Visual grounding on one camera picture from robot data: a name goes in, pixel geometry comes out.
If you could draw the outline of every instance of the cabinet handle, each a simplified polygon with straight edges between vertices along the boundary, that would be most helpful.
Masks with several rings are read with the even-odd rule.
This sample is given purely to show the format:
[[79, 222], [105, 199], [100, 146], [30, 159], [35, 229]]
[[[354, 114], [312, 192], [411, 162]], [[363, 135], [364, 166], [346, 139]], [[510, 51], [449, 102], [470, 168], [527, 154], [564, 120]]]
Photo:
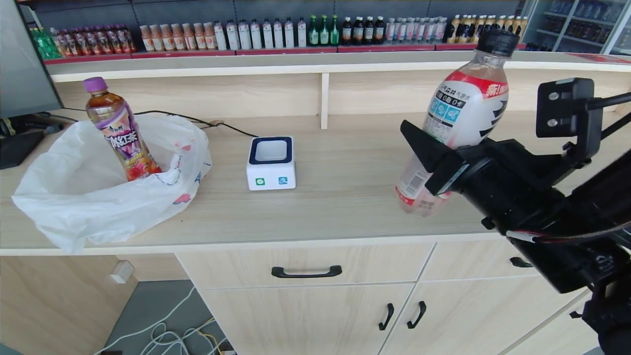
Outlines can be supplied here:
[[388, 317], [386, 318], [386, 322], [384, 323], [379, 323], [379, 330], [385, 330], [386, 327], [388, 326], [388, 323], [390, 322], [390, 318], [392, 318], [392, 315], [394, 314], [394, 306], [392, 305], [392, 303], [388, 303]]
[[518, 256], [510, 258], [510, 263], [513, 264], [514, 267], [533, 267], [533, 264], [525, 262], [524, 259]]
[[412, 321], [408, 320], [408, 329], [416, 328], [416, 325], [418, 325], [418, 322], [420, 322], [421, 318], [423, 318], [423, 315], [425, 314], [425, 311], [427, 311], [427, 306], [425, 305], [424, 301], [420, 301], [418, 303], [418, 307], [420, 308], [420, 312], [418, 314], [418, 318], [414, 321], [414, 323], [412, 323]]
[[285, 273], [283, 267], [273, 267], [272, 276], [279, 279], [316, 279], [318, 277], [335, 277], [342, 274], [342, 267], [339, 265], [333, 265], [329, 267], [329, 272], [326, 274], [310, 274], [310, 275], [290, 275]]

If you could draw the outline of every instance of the wooden panel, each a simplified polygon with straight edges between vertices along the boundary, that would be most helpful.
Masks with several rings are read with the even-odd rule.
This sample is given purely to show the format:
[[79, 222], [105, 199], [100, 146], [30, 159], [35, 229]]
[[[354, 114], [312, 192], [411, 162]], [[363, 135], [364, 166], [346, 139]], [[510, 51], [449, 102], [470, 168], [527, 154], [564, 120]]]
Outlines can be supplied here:
[[202, 290], [239, 355], [377, 354], [412, 284]]
[[509, 261], [513, 256], [522, 255], [506, 240], [438, 243], [421, 275], [421, 280], [538, 274], [534, 268], [513, 266]]
[[[434, 91], [451, 71], [331, 73], [329, 115], [425, 112]], [[537, 88], [547, 81], [574, 76], [592, 78], [596, 97], [618, 95], [631, 85], [629, 73], [508, 69], [506, 75], [510, 85], [507, 108], [510, 111], [535, 110]]]
[[24, 355], [101, 349], [138, 281], [116, 284], [115, 256], [0, 259], [0, 341]]
[[[380, 354], [498, 354], [576, 294], [557, 294], [536, 276], [419, 282]], [[419, 301], [427, 311], [408, 329]]]
[[[315, 116], [320, 76], [245, 75], [107, 80], [136, 112], [163, 110], [199, 119], [261, 116]], [[66, 107], [88, 100], [81, 82], [56, 83]]]
[[[432, 244], [340, 246], [271, 250], [177, 253], [198, 289], [416, 281]], [[323, 274], [341, 265], [342, 274], [318, 279], [279, 279], [288, 274]]]
[[585, 302], [591, 299], [591, 293], [583, 297], [574, 306], [567, 308], [534, 334], [522, 339], [508, 355], [576, 355], [584, 354], [598, 347], [598, 335], [580, 318], [572, 319], [570, 313], [583, 313]]
[[117, 255], [120, 260], [128, 260], [134, 267], [134, 276], [142, 281], [188, 280], [175, 254]]

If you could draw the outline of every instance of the drawer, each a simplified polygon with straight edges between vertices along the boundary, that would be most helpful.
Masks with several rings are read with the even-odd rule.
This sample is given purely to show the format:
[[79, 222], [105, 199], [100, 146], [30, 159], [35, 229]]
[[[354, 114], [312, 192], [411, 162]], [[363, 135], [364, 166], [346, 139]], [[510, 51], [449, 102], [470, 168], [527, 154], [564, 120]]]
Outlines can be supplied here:
[[479, 279], [538, 275], [533, 268], [515, 267], [510, 258], [527, 260], [507, 240], [438, 243], [421, 280]]
[[[416, 281], [432, 244], [177, 253], [198, 289]], [[341, 267], [341, 273], [335, 266]], [[286, 274], [287, 278], [278, 276]], [[304, 275], [320, 277], [300, 278]]]

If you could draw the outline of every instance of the red label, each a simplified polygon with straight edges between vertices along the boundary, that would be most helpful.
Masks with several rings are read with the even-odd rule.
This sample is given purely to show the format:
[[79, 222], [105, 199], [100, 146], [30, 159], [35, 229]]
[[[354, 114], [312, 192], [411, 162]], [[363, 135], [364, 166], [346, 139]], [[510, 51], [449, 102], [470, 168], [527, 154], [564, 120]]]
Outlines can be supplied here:
[[451, 73], [447, 77], [447, 79], [445, 79], [445, 81], [462, 81], [464, 83], [473, 84], [480, 89], [482, 97], [484, 97], [485, 99], [503, 95], [509, 91], [508, 83], [476, 78], [474, 76], [464, 74], [462, 71], [458, 70]]

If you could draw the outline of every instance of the green bottle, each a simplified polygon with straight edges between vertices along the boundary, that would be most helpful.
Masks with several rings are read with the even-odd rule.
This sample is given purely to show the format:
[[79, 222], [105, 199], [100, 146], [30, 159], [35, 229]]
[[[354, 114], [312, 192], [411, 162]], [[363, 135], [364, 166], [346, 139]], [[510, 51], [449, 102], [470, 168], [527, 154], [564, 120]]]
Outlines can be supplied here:
[[329, 44], [329, 30], [326, 29], [326, 15], [322, 15], [322, 27], [320, 29], [320, 44]]
[[338, 43], [339, 43], [338, 16], [333, 15], [333, 23], [331, 24], [331, 45], [337, 45]]
[[311, 15], [311, 29], [309, 30], [309, 44], [318, 45], [320, 42], [320, 34], [317, 31], [316, 16]]

